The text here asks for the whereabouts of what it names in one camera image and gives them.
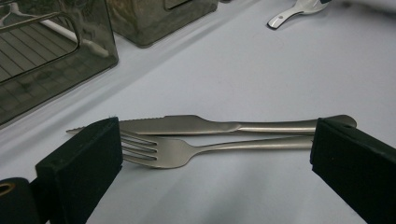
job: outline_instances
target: knife handle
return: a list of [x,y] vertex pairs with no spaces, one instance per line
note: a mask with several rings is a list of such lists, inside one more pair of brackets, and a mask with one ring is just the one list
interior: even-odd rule
[[[338,115],[326,119],[338,121],[356,127],[357,122],[348,115]],[[283,121],[283,122],[237,122],[238,133],[281,133],[281,134],[307,134],[315,133],[317,119]]]

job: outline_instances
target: knife blade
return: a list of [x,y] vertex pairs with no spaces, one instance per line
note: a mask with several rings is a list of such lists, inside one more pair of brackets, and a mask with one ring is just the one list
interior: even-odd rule
[[[357,122],[348,115],[328,117],[356,127]],[[120,121],[120,129],[147,135],[202,135],[202,134],[240,134],[240,133],[280,133],[304,134],[315,133],[317,119],[281,121],[281,122],[217,122],[202,119],[195,115],[165,116],[157,119],[130,119]],[[68,130],[77,133],[82,128]]]

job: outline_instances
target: table surface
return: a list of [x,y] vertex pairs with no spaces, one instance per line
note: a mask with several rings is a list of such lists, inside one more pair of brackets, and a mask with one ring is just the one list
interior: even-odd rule
[[[114,116],[280,121],[348,114],[360,130],[396,147],[396,2],[334,0],[277,31],[266,27],[294,3],[219,4],[148,49],[116,35],[115,68],[0,130],[0,178],[32,181],[35,165],[70,139],[65,130]],[[172,170],[124,162],[88,223],[364,223],[311,171],[309,154],[209,153]]]

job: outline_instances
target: metal ring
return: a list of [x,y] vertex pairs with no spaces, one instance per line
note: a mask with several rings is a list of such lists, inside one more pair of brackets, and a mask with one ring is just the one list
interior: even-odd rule
[[0,184],[0,197],[10,193],[13,189],[15,189],[14,183],[3,183]]

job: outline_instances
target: stainless steel cutlery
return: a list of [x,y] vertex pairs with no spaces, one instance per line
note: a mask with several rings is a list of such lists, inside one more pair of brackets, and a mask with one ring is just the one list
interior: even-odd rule
[[[348,115],[327,119],[356,127]],[[120,140],[125,151],[123,159],[154,168],[177,168],[187,164],[195,155],[215,150],[235,149],[310,149],[317,119],[283,122],[215,122],[198,116],[166,116],[159,119],[132,119],[120,121]],[[77,133],[82,128],[68,130]],[[193,147],[183,140],[152,135],[204,134],[294,134],[295,137],[271,138]]]
[[270,21],[268,21],[268,26],[271,29],[276,30],[279,28],[286,20],[295,15],[308,15],[319,12],[323,10],[327,5],[329,5],[329,0],[319,1],[319,0],[297,0],[294,7],[277,14]]

